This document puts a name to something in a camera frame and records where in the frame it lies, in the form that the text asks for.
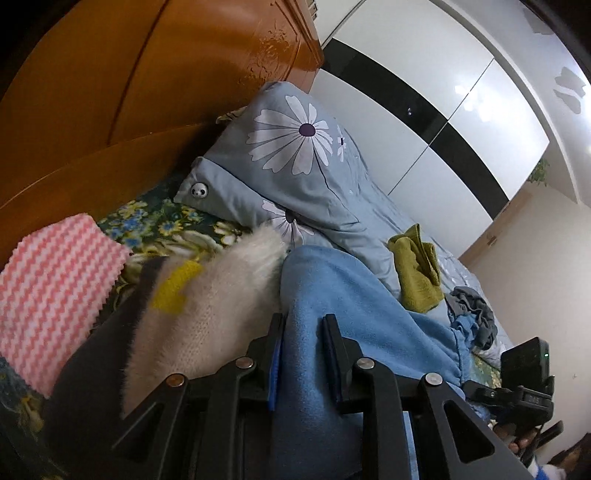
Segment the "person's right hand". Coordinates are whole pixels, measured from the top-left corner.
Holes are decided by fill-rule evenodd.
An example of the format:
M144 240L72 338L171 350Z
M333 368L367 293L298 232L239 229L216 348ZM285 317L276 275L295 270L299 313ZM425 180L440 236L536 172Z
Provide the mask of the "person's right hand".
M516 434L517 427L515 424L501 425L500 423L496 423L493 426L493 431L515 455L519 455L522 450L526 449L538 435L538 429L534 428L518 436Z

